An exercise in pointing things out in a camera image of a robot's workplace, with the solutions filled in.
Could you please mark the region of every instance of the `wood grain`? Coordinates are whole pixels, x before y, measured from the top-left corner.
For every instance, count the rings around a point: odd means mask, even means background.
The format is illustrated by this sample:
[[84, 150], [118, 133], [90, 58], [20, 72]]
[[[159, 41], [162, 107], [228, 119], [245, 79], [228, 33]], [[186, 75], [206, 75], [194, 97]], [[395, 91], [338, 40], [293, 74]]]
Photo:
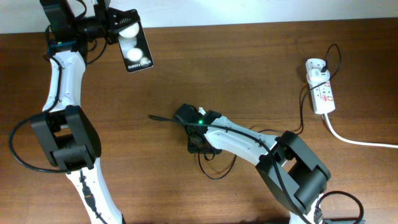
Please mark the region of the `wood grain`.
[[[81, 105], [103, 148], [103, 175], [128, 223], [245, 223], [286, 219], [255, 168], [237, 159], [227, 178], [207, 179], [186, 150], [184, 130], [148, 114], [172, 116], [182, 103], [223, 113], [259, 130], [299, 126], [306, 59], [339, 44], [341, 72], [332, 81], [336, 132], [348, 139], [398, 143], [398, 19], [288, 22], [146, 29], [154, 68], [125, 71], [119, 47], [87, 67]], [[7, 136], [45, 103], [50, 66], [43, 34], [0, 35], [0, 222], [89, 223], [76, 190], [62, 174], [20, 166]], [[96, 57], [97, 49], [89, 55]], [[336, 66], [331, 58], [331, 70]], [[364, 204], [369, 223], [398, 220], [398, 151], [341, 142], [304, 107], [304, 141], [332, 173], [328, 190]], [[21, 157], [49, 167], [30, 127], [15, 138]], [[223, 152], [205, 169], [215, 175], [233, 158]], [[323, 204], [326, 217], [355, 217], [343, 197]]]

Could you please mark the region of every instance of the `power strip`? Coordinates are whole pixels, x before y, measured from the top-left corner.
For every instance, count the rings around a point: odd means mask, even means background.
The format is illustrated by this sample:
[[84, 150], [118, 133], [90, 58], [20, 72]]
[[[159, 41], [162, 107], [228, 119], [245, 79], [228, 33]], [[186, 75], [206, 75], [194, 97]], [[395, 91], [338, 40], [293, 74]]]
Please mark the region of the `power strip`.
[[329, 82], [330, 72], [329, 70], [321, 72], [324, 66], [325, 61], [318, 58], [308, 59], [305, 63], [305, 68], [307, 69], [307, 81], [310, 88], [326, 82], [325, 84], [311, 90], [313, 110], [316, 114], [326, 114], [336, 109], [335, 99], [331, 92]]
[[362, 146], [377, 146], [377, 147], [391, 147], [398, 149], [398, 145], [384, 144], [384, 143], [373, 143], [373, 142], [360, 142], [345, 139], [338, 135], [333, 127], [331, 126], [328, 113], [336, 109], [335, 99], [331, 92], [330, 86], [330, 72], [326, 70], [321, 72], [322, 68], [325, 66], [325, 61], [322, 59], [311, 58], [305, 62], [305, 67], [307, 69], [307, 81], [310, 88], [313, 88], [321, 83], [325, 83], [311, 90], [313, 110], [316, 114], [321, 114], [322, 118], [325, 120], [330, 132], [338, 139], [351, 143], [358, 144]]

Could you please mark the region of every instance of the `cable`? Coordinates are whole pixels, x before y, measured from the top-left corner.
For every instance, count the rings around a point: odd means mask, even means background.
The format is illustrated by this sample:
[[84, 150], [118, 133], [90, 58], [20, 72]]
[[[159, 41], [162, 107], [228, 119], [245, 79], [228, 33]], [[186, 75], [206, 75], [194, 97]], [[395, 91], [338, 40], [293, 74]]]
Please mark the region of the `cable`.
[[359, 142], [359, 141], [352, 141], [352, 140], [348, 140], [345, 139], [343, 137], [341, 137], [340, 135], [338, 135], [335, 130], [331, 127], [331, 123], [329, 121], [329, 117], [327, 114], [324, 114], [323, 117], [325, 118], [325, 121], [328, 125], [328, 128], [330, 130], [330, 132], [338, 139], [347, 142], [347, 143], [351, 143], [351, 144], [358, 144], [358, 145], [362, 145], [362, 146], [378, 146], [378, 147], [391, 147], [391, 148], [395, 148], [398, 149], [398, 145], [393, 145], [393, 144], [383, 144], [383, 143], [371, 143], [371, 142]]
[[75, 17], [75, 21], [79, 21], [80, 19], [84, 18], [84, 16], [86, 15], [87, 6], [86, 6], [85, 2], [83, 2], [83, 0], [76, 0], [76, 1], [80, 2], [80, 4], [82, 4], [83, 7], [85, 8], [84, 12], [82, 12], [79, 16]]
[[[341, 52], [340, 52], [340, 48], [338, 47], [337, 44], [332, 44], [329, 46], [328, 50], [326, 51], [326, 62], [325, 62], [325, 66], [322, 68], [322, 71], [325, 72], [328, 69], [328, 64], [329, 64], [329, 51], [332, 47], [336, 47], [337, 52], [338, 52], [338, 56], [339, 56], [339, 62], [338, 62], [338, 67], [336, 69], [336, 71], [333, 73], [333, 75], [328, 79], [328, 81], [330, 81], [339, 71], [341, 68], [341, 63], [342, 63], [342, 58], [341, 58]], [[326, 82], [323, 82], [317, 86], [312, 87], [311, 89], [309, 89], [303, 96], [302, 100], [301, 100], [301, 104], [300, 104], [300, 127], [301, 127], [301, 131], [299, 131], [296, 134], [301, 134], [304, 131], [304, 120], [303, 120], [303, 105], [304, 105], [304, 99], [305, 97], [308, 95], [309, 92], [311, 92], [311, 90], [318, 88], [320, 86], [322, 86], [323, 84], [325, 84]]]
[[90, 188], [87, 186], [85, 179], [86, 177], [83, 175], [83, 171], [80, 170], [80, 183], [82, 184], [81, 191], [85, 196], [87, 206], [89, 206], [91, 210], [95, 213], [96, 218], [99, 218], [102, 223], [107, 224], [106, 221], [102, 218], [101, 214], [97, 211], [94, 195], [91, 193]]
[[51, 25], [48, 25], [47, 28], [45, 28], [44, 30], [44, 36], [47, 46], [50, 46], [50, 27]]
[[58, 103], [59, 95], [60, 95], [60, 86], [61, 86], [61, 78], [62, 78], [62, 69], [63, 69], [63, 68], [62, 68], [62, 66], [61, 66], [61, 63], [60, 63], [57, 59], [55, 59], [55, 57], [51, 56], [50, 58], [51, 58], [55, 63], [57, 63], [57, 65], [58, 65], [58, 70], [59, 70], [59, 74], [58, 74], [58, 83], [57, 83], [57, 94], [55, 95], [54, 103], [53, 103], [53, 105], [52, 105], [49, 109], [47, 109], [47, 110], [45, 110], [45, 111], [43, 111], [43, 112], [41, 112], [41, 113], [39, 113], [39, 114], [35, 114], [35, 115], [33, 115], [33, 116], [29, 117], [29, 118], [26, 118], [26, 119], [22, 120], [21, 122], [19, 122], [19, 123], [14, 127], [14, 129], [12, 129], [12, 131], [11, 131], [11, 133], [10, 133], [10, 136], [9, 136], [9, 139], [8, 139], [8, 147], [9, 147], [9, 150], [10, 150], [12, 156], [14, 156], [14, 158], [15, 158], [21, 165], [23, 165], [24, 167], [26, 167], [26, 168], [28, 168], [28, 169], [31, 169], [31, 170], [34, 170], [34, 171], [38, 171], [38, 172], [57, 173], [57, 174], [59, 174], [59, 173], [70, 172], [70, 171], [72, 171], [72, 170], [43, 169], [43, 168], [39, 168], [39, 167], [36, 167], [36, 166], [32, 166], [32, 165], [28, 164], [27, 162], [25, 162], [24, 160], [22, 160], [22, 159], [18, 156], [18, 154], [17, 154], [17, 152], [15, 151], [14, 146], [13, 146], [13, 144], [12, 144], [12, 140], [14, 139], [14, 135], [15, 135], [15, 133], [17, 133], [17, 130], [18, 130], [21, 126], [23, 126], [24, 124], [26, 124], [27, 122], [29, 122], [30, 120], [32, 120], [32, 119], [34, 119], [34, 118], [37, 118], [37, 117], [39, 117], [39, 116], [42, 116], [43, 114], [48, 113], [49, 111], [51, 111], [52, 109], [54, 109], [55, 106], [56, 106], [57, 103]]
[[215, 157], [216, 157], [216, 149], [213, 150], [213, 157], [211, 159], [207, 158], [207, 153], [203, 153], [203, 157], [207, 160], [207, 161], [212, 161]]
[[106, 49], [106, 46], [107, 46], [107, 42], [105, 42], [105, 44], [104, 44], [104, 48], [102, 49], [102, 51], [101, 51], [101, 53], [99, 53], [99, 55], [96, 57], [96, 58], [94, 58], [92, 61], [89, 61], [89, 62], [87, 62], [86, 63], [86, 65], [89, 65], [89, 64], [91, 64], [91, 63], [93, 63], [93, 62], [95, 62], [96, 60], [98, 60], [101, 56], [102, 56], [102, 54], [104, 53], [104, 51], [105, 51], [105, 49]]
[[94, 46], [91, 49], [87, 50], [88, 52], [92, 52], [93, 50], [95, 50], [95, 48], [97, 48], [98, 41], [94, 39], [90, 43], [92, 43], [93, 41], [94, 41]]
[[282, 131], [277, 131], [277, 130], [273, 130], [273, 129], [264, 129], [264, 130], [258, 131], [258, 133], [265, 132], [265, 131], [273, 131], [275, 133], [283, 134]]
[[205, 175], [206, 175], [209, 179], [211, 179], [211, 180], [221, 180], [222, 178], [226, 177], [226, 176], [229, 174], [229, 172], [231, 171], [232, 167], [234, 166], [235, 161], [236, 161], [236, 155], [234, 156], [234, 159], [232, 160], [232, 163], [231, 163], [231, 165], [230, 165], [228, 171], [227, 171], [225, 174], [223, 174], [221, 177], [210, 177], [210, 176], [205, 172], [205, 170], [203, 170], [203, 168], [202, 168], [202, 166], [201, 166], [201, 163], [200, 163], [200, 153], [198, 153], [198, 163], [199, 163], [199, 167], [200, 167], [201, 171], [203, 172], [203, 174], [205, 174]]
[[168, 119], [168, 118], [163, 118], [163, 117], [154, 116], [154, 115], [148, 115], [148, 117], [150, 119], [153, 119], [153, 120], [156, 120], [156, 121], [169, 121], [169, 122], [177, 123], [179, 125], [184, 125], [184, 126], [185, 125], [189, 125], [189, 126], [202, 126], [202, 127], [209, 127], [209, 128], [224, 129], [225, 131], [232, 131], [234, 133], [241, 134], [243, 136], [246, 136], [246, 137], [256, 141], [258, 144], [260, 144], [262, 147], [264, 147], [264, 149], [266, 149], [266, 151], [267, 151], [267, 154], [270, 155], [270, 158], [271, 158], [271, 161], [272, 161], [272, 165], [274, 166], [276, 176], [278, 178], [280, 187], [282, 188], [282, 191], [283, 191], [283, 193], [285, 195], [286, 200], [288, 201], [290, 206], [293, 208], [294, 212], [303, 220], [303, 222], [305, 222], [306, 224], [311, 224], [311, 222], [309, 222], [303, 216], [303, 214], [301, 214], [299, 208], [297, 208], [297, 206], [293, 203], [292, 199], [290, 198], [290, 195], [287, 193], [286, 186], [285, 186], [285, 184], [284, 184], [284, 182], [282, 180], [282, 177], [280, 175], [277, 162], [276, 162], [274, 156], [272, 156], [271, 150], [262, 141], [258, 140], [256, 137], [251, 136], [250, 134], [244, 133], [242, 131], [238, 131], [238, 130], [235, 130], [233, 128], [224, 127], [224, 126], [218, 126], [218, 125], [213, 125], [213, 124], [186, 123], [186, 122], [181, 122], [181, 121], [177, 121], [177, 120], [174, 120], [174, 119]]
[[350, 198], [352, 198], [352, 199], [358, 204], [358, 207], [359, 207], [359, 217], [356, 219], [356, 221], [355, 221], [353, 224], [359, 224], [360, 221], [362, 221], [363, 215], [364, 215], [364, 209], [363, 209], [363, 205], [362, 205], [361, 201], [359, 201], [358, 198], [356, 198], [356, 197], [355, 197], [354, 195], [352, 195], [352, 194], [349, 194], [349, 193], [343, 192], [343, 191], [338, 191], [338, 190], [337, 190], [337, 191], [328, 192], [328, 193], [324, 194], [324, 195], [317, 201], [317, 204], [315, 205], [314, 222], [315, 222], [316, 224], [319, 224], [319, 221], [322, 219], [322, 211], [321, 211], [320, 205], [321, 205], [321, 202], [323, 201], [323, 199], [325, 199], [325, 198], [328, 197], [328, 196], [334, 195], [334, 194], [340, 194], [340, 195], [345, 195], [345, 196], [347, 196], [347, 197], [350, 197]]

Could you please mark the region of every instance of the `white wall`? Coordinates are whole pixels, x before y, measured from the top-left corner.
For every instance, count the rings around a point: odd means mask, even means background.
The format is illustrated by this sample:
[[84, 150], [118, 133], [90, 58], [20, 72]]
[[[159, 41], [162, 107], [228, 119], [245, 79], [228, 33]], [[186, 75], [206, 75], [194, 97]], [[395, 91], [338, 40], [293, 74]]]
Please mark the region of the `white wall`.
[[[68, 1], [75, 14], [83, 10]], [[144, 27], [398, 17], [398, 0], [112, 0], [111, 7], [137, 9]], [[43, 32], [49, 24], [39, 0], [1, 0], [0, 8], [0, 33]]]

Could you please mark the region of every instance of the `white power cable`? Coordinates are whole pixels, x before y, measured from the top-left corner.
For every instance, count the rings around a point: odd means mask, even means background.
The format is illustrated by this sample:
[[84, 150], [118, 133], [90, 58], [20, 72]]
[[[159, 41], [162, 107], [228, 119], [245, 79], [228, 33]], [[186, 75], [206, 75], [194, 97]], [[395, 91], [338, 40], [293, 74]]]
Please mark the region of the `white power cable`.
[[328, 125], [328, 127], [329, 127], [330, 132], [331, 132], [334, 136], [336, 136], [336, 138], [338, 138], [338, 139], [340, 139], [340, 140], [342, 140], [342, 141], [344, 141], [344, 142], [351, 143], [351, 144], [359, 144], [359, 145], [362, 145], [362, 146], [391, 147], [391, 148], [398, 149], [398, 145], [393, 145], [393, 144], [382, 144], [382, 143], [371, 143], [371, 142], [359, 142], [359, 141], [352, 141], [352, 140], [345, 139], [345, 138], [341, 137], [340, 135], [338, 135], [338, 134], [335, 132], [335, 130], [331, 127], [328, 114], [326, 114], [326, 113], [323, 114], [323, 117], [324, 117], [325, 120], [326, 120], [326, 123], [327, 123], [327, 125]]

